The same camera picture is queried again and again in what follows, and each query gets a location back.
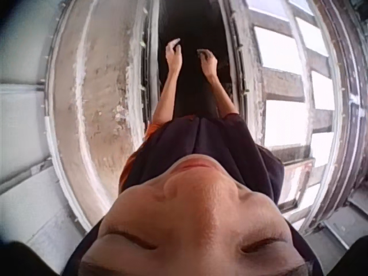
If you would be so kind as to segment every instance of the person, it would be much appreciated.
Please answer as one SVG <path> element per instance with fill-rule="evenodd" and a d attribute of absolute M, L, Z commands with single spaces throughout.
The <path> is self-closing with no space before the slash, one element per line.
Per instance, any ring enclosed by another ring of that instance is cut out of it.
<path fill-rule="evenodd" d="M 254 143 L 210 50 L 198 53 L 219 118 L 173 119 L 178 43 L 166 47 L 167 80 L 118 199 L 63 275 L 322 275 L 277 208 L 283 165 Z"/>

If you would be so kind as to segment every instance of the glass pane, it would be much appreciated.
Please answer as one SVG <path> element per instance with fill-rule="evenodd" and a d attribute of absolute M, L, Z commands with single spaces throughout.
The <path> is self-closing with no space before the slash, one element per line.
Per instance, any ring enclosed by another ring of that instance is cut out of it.
<path fill-rule="evenodd" d="M 290 0 L 290 3 L 293 4 L 294 6 L 299 7 L 300 9 L 302 9 L 307 13 L 314 15 L 306 0 Z"/>
<path fill-rule="evenodd" d="M 296 18 L 296 20 L 299 24 L 305 46 L 321 55 L 328 56 L 321 30 L 300 18 Z"/>
<path fill-rule="evenodd" d="M 280 0 L 247 0 L 249 9 L 288 21 Z"/>
<path fill-rule="evenodd" d="M 294 229 L 299 231 L 299 229 L 303 225 L 304 221 L 305 221 L 305 218 L 302 219 L 302 220 L 297 221 L 296 223 L 293 223 Z"/>
<path fill-rule="evenodd" d="M 295 39 L 259 27 L 254 29 L 263 66 L 301 75 Z"/>
<path fill-rule="evenodd" d="M 308 188 L 305 191 L 305 194 L 303 196 L 302 201 L 300 202 L 298 210 L 303 210 L 305 208 L 308 208 L 314 203 L 317 197 L 318 191 L 320 190 L 320 186 L 321 184 L 317 184 L 317 185 L 314 185 Z"/>
<path fill-rule="evenodd" d="M 312 135 L 312 144 L 310 148 L 312 156 L 316 159 L 315 167 L 320 167 L 328 163 L 333 139 L 333 132 L 316 133 Z"/>
<path fill-rule="evenodd" d="M 266 102 L 266 147 L 305 145 L 308 110 L 302 102 Z"/>
<path fill-rule="evenodd" d="M 335 110 L 332 79 L 312 71 L 312 84 L 316 109 Z"/>

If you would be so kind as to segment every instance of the nose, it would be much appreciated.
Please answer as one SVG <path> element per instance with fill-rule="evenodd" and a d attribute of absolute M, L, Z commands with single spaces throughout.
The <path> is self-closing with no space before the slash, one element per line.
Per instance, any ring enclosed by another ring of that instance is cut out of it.
<path fill-rule="evenodd" d="M 234 181 L 217 171 L 197 168 L 170 179 L 164 187 L 173 227 L 186 244 L 208 247 L 230 227 L 239 204 Z"/>

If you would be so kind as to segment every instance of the fingers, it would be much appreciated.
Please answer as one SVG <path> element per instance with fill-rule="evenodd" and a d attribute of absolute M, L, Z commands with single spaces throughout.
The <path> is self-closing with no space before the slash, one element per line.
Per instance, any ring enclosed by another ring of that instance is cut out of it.
<path fill-rule="evenodd" d="M 166 46 L 166 52 L 173 52 L 174 47 L 180 42 L 180 39 L 171 40 Z"/>
<path fill-rule="evenodd" d="M 202 52 L 200 53 L 200 59 L 201 59 L 201 63 L 204 64 L 207 60 L 206 60 L 206 55 Z"/>
<path fill-rule="evenodd" d="M 214 54 L 208 49 L 198 49 L 197 52 L 200 54 L 200 56 L 202 56 L 204 54 L 206 60 L 208 60 L 210 58 L 214 58 Z"/>
<path fill-rule="evenodd" d="M 180 45 L 177 46 L 177 49 L 176 49 L 176 55 L 181 55 L 182 54 L 182 47 Z"/>

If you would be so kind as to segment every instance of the hand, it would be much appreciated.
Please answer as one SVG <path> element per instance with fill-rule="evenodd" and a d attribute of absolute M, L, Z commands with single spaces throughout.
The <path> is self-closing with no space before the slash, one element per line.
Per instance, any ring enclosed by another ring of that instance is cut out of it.
<path fill-rule="evenodd" d="M 180 39 L 175 39 L 169 42 L 166 46 L 168 71 L 173 74 L 179 74 L 183 64 L 182 47 L 177 45 L 179 42 Z"/>
<path fill-rule="evenodd" d="M 217 59 L 214 54 L 207 49 L 197 50 L 201 58 L 201 66 L 203 74 L 207 80 L 217 77 Z"/>

